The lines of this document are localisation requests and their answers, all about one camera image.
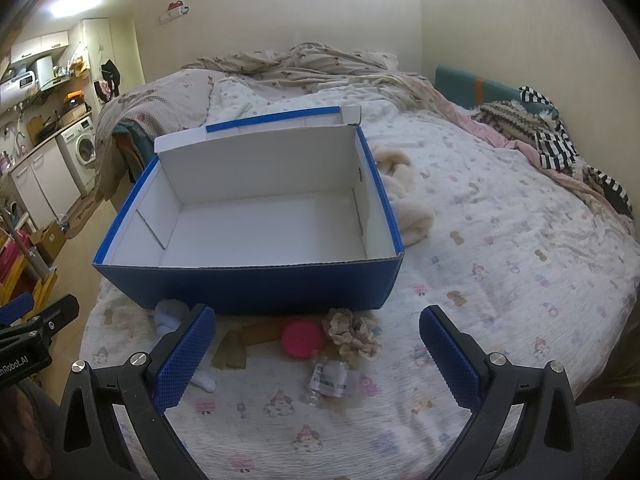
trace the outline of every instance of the metal screw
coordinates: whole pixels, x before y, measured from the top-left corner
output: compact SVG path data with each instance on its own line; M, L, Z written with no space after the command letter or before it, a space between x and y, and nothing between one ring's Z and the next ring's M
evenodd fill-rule
M556 373L556 374L561 374L562 372L564 372L564 366L562 366L562 363L559 361L551 361L549 363L549 367Z
M134 366L141 366L146 363L146 354L143 352L138 352L137 354L133 354L129 362Z
M496 366L504 366L507 362L507 358L498 352L494 352L489 355L489 361Z
M71 370L73 371L73 373L79 374L82 370L84 370L85 364L86 363L82 361L82 359L80 359L79 361L76 361L71 365Z

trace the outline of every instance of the floor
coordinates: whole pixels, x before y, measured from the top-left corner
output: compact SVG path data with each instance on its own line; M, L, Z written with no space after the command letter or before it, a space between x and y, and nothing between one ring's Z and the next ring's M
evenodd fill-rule
M103 201L80 233L65 243L55 261L58 280L51 301L73 294L80 304L78 318L54 338L49 349L53 363L39 374L42 387L56 402L60 402L71 365L78 359L84 326L98 295L101 276L91 262L115 215L111 202Z

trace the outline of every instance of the white label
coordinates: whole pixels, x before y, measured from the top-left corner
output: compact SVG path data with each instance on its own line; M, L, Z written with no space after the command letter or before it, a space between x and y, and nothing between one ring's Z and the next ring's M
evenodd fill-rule
M347 390L349 370L340 361L318 363L311 375L309 387L316 392L330 397L343 397Z

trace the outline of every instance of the washing machine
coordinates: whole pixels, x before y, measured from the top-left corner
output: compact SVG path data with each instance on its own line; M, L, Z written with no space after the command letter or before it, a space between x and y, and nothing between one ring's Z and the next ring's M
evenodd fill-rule
M95 185L95 129L91 117L62 130L56 142L80 195L88 195Z

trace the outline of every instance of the blue textured pad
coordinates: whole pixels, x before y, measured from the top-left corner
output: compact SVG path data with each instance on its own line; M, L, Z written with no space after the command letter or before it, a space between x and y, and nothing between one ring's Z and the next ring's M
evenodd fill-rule
M216 315L204 308L156 374L154 404L159 413L177 406L216 333Z
M480 377L438 317L429 308L420 314L420 337L458 406L474 412L482 405Z
M33 310L33 296L25 292L0 307L0 325L9 326L16 319L24 316L31 310Z

